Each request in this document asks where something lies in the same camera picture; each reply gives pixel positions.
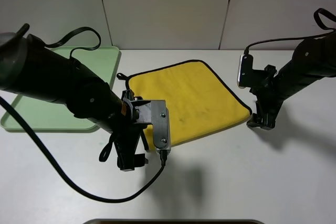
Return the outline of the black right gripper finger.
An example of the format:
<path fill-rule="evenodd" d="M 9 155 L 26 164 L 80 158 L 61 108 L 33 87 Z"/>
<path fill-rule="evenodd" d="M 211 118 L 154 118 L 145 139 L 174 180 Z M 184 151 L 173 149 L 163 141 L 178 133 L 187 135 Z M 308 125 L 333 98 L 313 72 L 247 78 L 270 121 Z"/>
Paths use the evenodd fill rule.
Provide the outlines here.
<path fill-rule="evenodd" d="M 263 130 L 272 130 L 275 127 L 275 117 L 274 116 L 265 116 L 262 118 L 261 128 Z"/>
<path fill-rule="evenodd" d="M 246 122 L 246 125 L 250 128 L 254 128 L 254 127 L 262 127 L 262 117 L 260 115 L 258 115 L 257 113 L 253 113 L 251 118 Z"/>

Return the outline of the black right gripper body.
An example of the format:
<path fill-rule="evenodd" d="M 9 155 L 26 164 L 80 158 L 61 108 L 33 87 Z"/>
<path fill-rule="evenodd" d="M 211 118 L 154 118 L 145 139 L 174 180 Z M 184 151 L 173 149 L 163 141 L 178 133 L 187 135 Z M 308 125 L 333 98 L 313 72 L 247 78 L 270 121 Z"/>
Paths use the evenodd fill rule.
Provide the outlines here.
<path fill-rule="evenodd" d="M 278 82 L 283 78 L 282 69 L 277 74 L 276 67 L 267 65 L 264 70 L 253 69 L 250 64 L 250 93 L 256 96 L 256 113 L 249 122 L 275 122 L 283 104 Z"/>

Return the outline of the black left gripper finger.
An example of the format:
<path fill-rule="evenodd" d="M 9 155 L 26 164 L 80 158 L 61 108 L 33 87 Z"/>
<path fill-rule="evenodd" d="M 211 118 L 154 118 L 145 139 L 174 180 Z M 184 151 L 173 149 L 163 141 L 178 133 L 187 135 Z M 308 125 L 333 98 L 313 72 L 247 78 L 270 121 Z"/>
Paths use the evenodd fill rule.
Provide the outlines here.
<path fill-rule="evenodd" d="M 135 154 L 134 156 L 134 167 L 143 167 L 148 163 L 148 159 L 145 157 L 145 154 Z"/>
<path fill-rule="evenodd" d="M 119 150 L 117 151 L 117 166 L 121 171 L 133 171 L 135 151 Z"/>

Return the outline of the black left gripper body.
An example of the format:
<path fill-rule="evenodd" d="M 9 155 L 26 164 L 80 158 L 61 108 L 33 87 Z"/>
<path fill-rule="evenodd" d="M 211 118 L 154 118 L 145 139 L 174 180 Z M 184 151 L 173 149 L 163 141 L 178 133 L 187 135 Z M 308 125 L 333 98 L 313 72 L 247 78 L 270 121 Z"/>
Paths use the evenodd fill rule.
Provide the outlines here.
<path fill-rule="evenodd" d="M 143 108 L 150 103 L 142 97 L 134 95 L 132 90 L 122 91 L 121 101 L 126 106 L 126 119 L 121 121 L 121 125 L 113 133 L 113 143 L 118 156 L 136 156 L 136 148 L 139 141 L 142 141 L 145 151 L 149 151 L 148 139 L 144 130 L 152 124 L 152 120 L 145 119 Z"/>

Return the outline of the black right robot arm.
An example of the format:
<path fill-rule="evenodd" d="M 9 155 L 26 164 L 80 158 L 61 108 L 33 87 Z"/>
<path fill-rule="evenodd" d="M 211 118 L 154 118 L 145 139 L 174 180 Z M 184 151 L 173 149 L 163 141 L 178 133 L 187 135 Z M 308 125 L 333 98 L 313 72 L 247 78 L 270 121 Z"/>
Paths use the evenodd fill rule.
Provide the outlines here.
<path fill-rule="evenodd" d="M 322 78 L 335 77 L 335 32 L 322 38 L 306 38 L 294 50 L 291 60 L 280 70 L 267 65 L 253 69 L 248 52 L 240 58 L 237 84 L 256 96 L 256 113 L 248 127 L 271 130 L 283 102 Z"/>

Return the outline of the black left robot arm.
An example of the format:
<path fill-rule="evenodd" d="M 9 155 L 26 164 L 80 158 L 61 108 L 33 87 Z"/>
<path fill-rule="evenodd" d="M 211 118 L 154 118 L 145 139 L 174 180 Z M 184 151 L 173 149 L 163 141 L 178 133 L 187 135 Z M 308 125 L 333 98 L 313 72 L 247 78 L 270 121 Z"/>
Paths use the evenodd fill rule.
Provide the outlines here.
<path fill-rule="evenodd" d="M 54 48 L 89 28 L 77 28 L 53 44 L 43 42 L 28 30 L 29 25 L 24 24 L 18 32 L 1 33 L 1 89 L 62 104 L 74 117 L 87 119 L 109 132 L 110 139 L 99 161 L 105 162 L 115 149 L 121 170 L 146 165 L 145 155 L 135 152 L 142 127 L 133 124 L 130 106 L 73 55 L 63 57 L 54 52 Z"/>

